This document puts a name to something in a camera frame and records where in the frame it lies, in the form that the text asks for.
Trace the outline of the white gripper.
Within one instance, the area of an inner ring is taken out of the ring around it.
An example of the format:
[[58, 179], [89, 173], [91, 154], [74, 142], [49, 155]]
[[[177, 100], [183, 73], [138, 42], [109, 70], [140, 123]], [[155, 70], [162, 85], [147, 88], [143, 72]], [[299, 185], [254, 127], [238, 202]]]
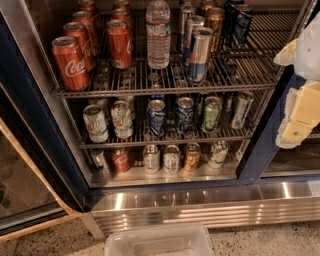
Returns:
[[320, 123], [320, 13], [298, 40], [292, 40], [276, 54], [273, 62], [280, 66], [294, 63], [295, 73], [307, 80], [300, 89], [289, 90], [275, 140], [278, 147], [292, 149]]

